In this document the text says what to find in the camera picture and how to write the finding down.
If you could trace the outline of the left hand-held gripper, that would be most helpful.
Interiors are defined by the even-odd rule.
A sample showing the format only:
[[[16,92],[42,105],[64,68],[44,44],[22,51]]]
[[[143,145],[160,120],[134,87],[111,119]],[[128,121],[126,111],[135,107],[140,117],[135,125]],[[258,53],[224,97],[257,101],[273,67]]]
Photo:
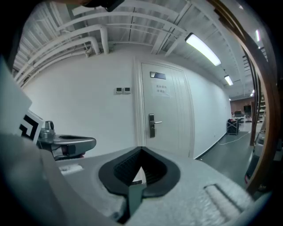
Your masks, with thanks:
[[[4,58],[0,57],[0,134],[28,139],[40,149],[51,145],[40,141],[44,120],[29,110],[31,100],[15,83]]]

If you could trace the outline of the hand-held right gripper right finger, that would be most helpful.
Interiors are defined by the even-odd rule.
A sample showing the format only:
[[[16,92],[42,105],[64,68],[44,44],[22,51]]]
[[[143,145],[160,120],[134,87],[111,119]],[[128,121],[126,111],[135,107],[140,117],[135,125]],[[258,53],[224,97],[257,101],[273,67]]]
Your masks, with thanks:
[[[178,183],[164,196],[146,198],[127,226],[236,225],[254,207],[254,199],[237,183],[208,164],[152,149],[180,169]]]

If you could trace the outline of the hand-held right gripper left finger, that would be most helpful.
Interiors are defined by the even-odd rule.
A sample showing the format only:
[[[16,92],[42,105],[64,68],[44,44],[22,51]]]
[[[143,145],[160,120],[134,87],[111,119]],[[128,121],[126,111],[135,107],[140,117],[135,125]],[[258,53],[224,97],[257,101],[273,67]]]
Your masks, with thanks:
[[[130,210],[130,186],[141,167],[141,148],[91,158],[58,161],[71,188],[91,208],[117,223],[141,223],[139,209]]]

